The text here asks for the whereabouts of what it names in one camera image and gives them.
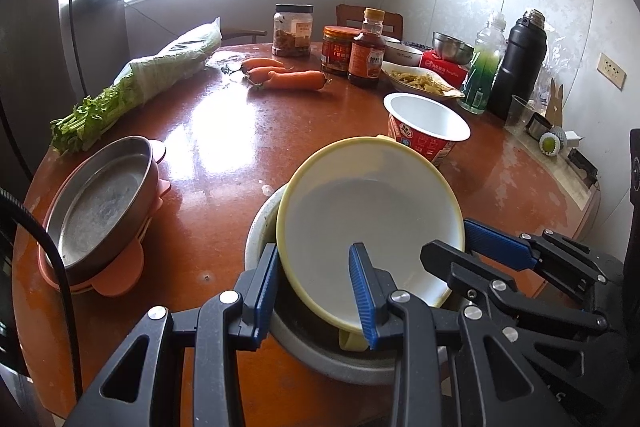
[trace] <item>white plastic bowl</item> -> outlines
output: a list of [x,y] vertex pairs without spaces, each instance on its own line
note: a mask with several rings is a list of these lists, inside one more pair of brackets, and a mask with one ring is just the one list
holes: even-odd
[[387,44],[389,44],[389,42],[395,42],[396,44],[400,44],[400,41],[398,39],[396,39],[395,37],[387,37],[386,35],[380,35],[383,39],[385,39],[385,42]]
[[434,165],[471,136],[460,115],[430,98],[396,92],[386,95],[384,103],[392,137]]
[[420,66],[422,50],[398,42],[387,42],[385,60],[402,66]]
[[309,157],[287,185],[276,235],[300,299],[329,324],[360,335],[348,269],[354,242],[364,243],[373,266],[388,270],[399,288],[431,306],[450,291],[424,270],[420,248],[433,239],[465,247],[449,184],[422,156],[384,137],[348,138]]

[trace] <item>carrot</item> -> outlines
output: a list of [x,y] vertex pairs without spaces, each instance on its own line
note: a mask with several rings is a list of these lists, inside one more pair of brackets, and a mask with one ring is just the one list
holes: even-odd
[[248,58],[242,62],[240,69],[246,73],[254,68],[262,68],[264,66],[272,66],[274,68],[283,68],[284,64],[274,58],[254,57]]
[[327,83],[322,71],[296,71],[294,73],[268,73],[264,89],[322,89]]
[[249,79],[249,82],[254,84],[254,86],[258,86],[266,82],[269,79],[269,73],[271,71],[275,71],[276,73],[287,73],[287,68],[276,68],[275,66],[263,66],[261,68],[254,68],[245,74],[245,76]]

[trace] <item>black thermos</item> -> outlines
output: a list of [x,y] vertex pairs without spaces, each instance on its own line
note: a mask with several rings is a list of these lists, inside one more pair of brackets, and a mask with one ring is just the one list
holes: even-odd
[[509,33],[509,44],[495,75],[486,108],[507,120],[511,95],[529,100],[546,55],[545,16],[527,9]]

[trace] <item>electrical outlet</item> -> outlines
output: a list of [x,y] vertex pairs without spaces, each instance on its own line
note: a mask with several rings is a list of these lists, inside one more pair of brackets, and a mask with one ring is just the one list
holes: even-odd
[[626,73],[623,69],[611,60],[604,53],[600,54],[598,61],[598,71],[608,78],[618,89],[622,90],[625,83]]

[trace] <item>small metal cup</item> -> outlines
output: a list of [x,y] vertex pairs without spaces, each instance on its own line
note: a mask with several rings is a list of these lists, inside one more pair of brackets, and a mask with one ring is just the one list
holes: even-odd
[[543,134],[548,132],[553,126],[544,116],[535,112],[531,115],[529,123],[527,123],[527,133],[535,140],[540,140]]

